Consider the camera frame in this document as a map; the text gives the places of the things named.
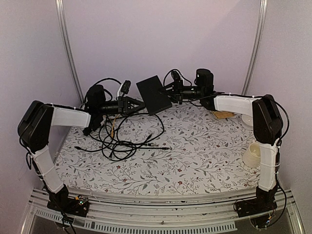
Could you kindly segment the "black network switch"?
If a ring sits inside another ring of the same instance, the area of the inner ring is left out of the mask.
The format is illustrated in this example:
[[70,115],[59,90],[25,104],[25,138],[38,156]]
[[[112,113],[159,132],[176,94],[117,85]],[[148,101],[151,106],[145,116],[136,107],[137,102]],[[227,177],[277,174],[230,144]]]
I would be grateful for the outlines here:
[[150,116],[172,107],[168,96],[163,93],[163,86],[158,76],[139,81],[136,86]]

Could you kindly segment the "black ethernet cable pulled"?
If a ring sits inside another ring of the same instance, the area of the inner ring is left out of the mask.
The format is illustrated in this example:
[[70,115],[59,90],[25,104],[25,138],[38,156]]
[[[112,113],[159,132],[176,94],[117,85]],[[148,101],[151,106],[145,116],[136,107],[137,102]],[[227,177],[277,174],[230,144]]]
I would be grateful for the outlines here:
[[94,83],[89,90],[87,91],[83,105],[84,105],[84,110],[87,110],[88,108],[92,107],[99,107],[102,105],[104,102],[106,102],[106,96],[105,94],[107,93],[109,95],[108,101],[113,100],[113,95],[105,89],[102,85],[100,85],[101,82],[106,81],[106,80],[112,80],[117,82],[119,85],[121,85],[121,82],[118,81],[115,78],[103,78],[96,83]]

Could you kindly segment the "black power adapter plug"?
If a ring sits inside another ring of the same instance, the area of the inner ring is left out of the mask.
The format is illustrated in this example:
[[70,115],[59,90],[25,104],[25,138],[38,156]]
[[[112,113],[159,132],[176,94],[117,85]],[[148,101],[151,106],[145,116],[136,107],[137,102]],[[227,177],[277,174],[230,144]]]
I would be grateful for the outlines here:
[[92,129],[87,127],[87,128],[84,128],[82,132],[85,136],[89,136],[90,133],[92,132]]

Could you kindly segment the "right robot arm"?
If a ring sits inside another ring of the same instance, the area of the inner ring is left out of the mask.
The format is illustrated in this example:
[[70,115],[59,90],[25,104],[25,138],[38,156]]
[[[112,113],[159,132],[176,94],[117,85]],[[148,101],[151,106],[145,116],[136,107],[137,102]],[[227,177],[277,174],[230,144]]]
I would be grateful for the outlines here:
[[263,212],[274,200],[279,185],[279,148],[285,136],[279,111],[283,107],[272,95],[255,97],[215,91],[214,76],[208,69],[197,69],[195,80],[189,86],[184,86],[184,77],[177,69],[168,73],[173,82],[168,85],[162,84],[158,91],[172,102],[181,104],[183,101],[198,100],[207,110],[232,112],[252,118],[253,134],[260,147],[260,179],[252,208],[257,213]]

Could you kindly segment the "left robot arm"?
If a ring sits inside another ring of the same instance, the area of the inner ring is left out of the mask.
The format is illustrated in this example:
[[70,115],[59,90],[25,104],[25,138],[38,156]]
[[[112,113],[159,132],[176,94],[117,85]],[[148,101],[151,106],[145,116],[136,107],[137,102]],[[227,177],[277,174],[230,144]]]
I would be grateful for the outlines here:
[[107,100],[108,91],[100,84],[93,85],[87,91],[83,109],[34,100],[20,121],[18,135],[21,146],[27,150],[26,163],[35,168],[61,211],[69,211],[73,204],[52,162],[48,147],[50,129],[80,127],[87,136],[100,127],[104,116],[129,116],[144,109],[144,102],[127,96],[129,85],[126,81],[120,86],[116,100]]

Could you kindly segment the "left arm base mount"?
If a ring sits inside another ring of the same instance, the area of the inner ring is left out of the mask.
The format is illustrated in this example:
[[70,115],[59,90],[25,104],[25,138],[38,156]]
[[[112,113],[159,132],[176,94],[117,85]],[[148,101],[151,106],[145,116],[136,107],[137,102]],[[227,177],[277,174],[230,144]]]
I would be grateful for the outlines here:
[[57,193],[49,196],[47,208],[69,215],[86,217],[89,211],[89,198],[78,195],[74,198],[67,193]]

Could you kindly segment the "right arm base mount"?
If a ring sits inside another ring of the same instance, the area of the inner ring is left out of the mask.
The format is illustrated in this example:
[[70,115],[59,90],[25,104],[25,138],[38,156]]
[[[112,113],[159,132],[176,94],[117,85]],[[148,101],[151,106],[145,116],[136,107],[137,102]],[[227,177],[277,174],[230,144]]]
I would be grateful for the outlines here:
[[256,215],[277,208],[275,198],[268,195],[257,195],[256,198],[237,201],[234,203],[234,210],[237,212],[238,217],[246,217]]

